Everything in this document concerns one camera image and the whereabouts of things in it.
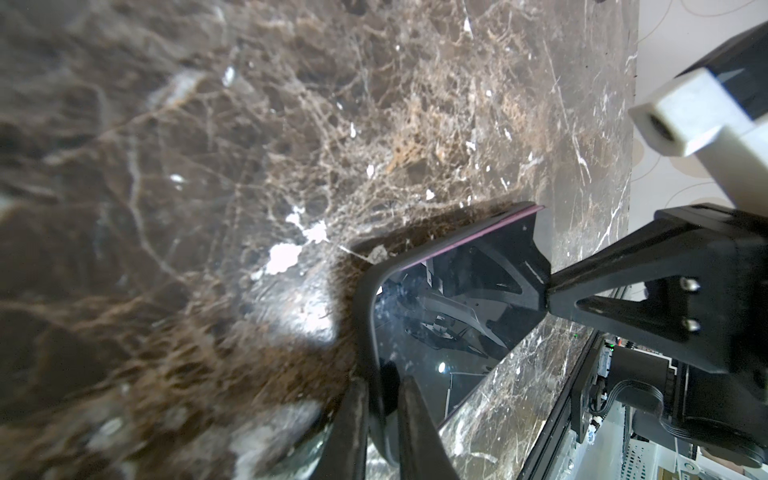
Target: silver screw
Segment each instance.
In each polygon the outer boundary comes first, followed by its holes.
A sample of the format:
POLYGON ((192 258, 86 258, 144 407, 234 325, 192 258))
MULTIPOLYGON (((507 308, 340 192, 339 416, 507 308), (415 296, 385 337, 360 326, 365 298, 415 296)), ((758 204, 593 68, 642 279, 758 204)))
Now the silver screw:
POLYGON ((698 332, 699 330, 701 330, 701 324, 694 319, 688 319, 688 318, 683 319, 683 326, 689 332, 698 332))
POLYGON ((698 292, 699 289, 701 288, 701 285, 696 281, 695 278, 688 278, 686 276, 681 276, 680 288, 682 288, 686 292, 698 292))

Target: smartphone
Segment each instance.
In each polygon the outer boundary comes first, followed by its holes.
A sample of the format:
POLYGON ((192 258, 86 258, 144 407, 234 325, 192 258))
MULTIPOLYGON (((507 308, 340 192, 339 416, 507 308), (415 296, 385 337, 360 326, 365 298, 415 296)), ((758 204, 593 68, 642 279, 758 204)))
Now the smartphone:
POLYGON ((376 448, 398 463, 399 381, 438 427, 546 315, 551 211, 523 203, 372 266, 353 299, 376 448))

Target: brown marble surface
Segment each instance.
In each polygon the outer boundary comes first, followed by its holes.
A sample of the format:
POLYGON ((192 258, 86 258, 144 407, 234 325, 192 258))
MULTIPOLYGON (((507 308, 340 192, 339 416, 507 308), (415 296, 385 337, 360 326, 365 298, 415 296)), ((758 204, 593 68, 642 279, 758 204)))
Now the brown marble surface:
MULTIPOLYGON (((554 211, 555 269, 627 225, 631 0, 6 0, 0 22, 4 478, 264 475, 355 370, 370 261, 520 200, 554 211)), ((544 322, 443 429, 463 478, 516 475, 576 329, 544 322)))

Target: marble countertop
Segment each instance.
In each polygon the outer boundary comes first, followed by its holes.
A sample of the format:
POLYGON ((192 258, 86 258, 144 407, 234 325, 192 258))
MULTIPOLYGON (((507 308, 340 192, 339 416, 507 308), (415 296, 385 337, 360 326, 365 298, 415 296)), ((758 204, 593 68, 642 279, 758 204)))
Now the marble countertop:
MULTIPOLYGON (((355 372, 370 263, 523 200, 556 270, 626 230, 636 1, 0 12, 8 478, 265 475, 355 372)), ((445 426, 463 478, 517 474, 582 332, 545 320, 445 426)))

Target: screw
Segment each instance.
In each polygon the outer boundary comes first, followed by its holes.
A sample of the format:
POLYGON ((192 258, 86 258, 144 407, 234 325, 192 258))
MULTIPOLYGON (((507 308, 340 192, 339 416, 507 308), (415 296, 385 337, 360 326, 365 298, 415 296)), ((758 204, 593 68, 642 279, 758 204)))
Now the screw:
POLYGON ((701 284, 699 284, 695 278, 688 278, 686 276, 681 276, 680 288, 682 288, 686 292, 698 292, 699 289, 701 288, 701 284))
POLYGON ((701 330, 701 324, 694 319, 688 319, 688 318, 683 319, 683 326, 689 332, 698 332, 699 330, 701 330))

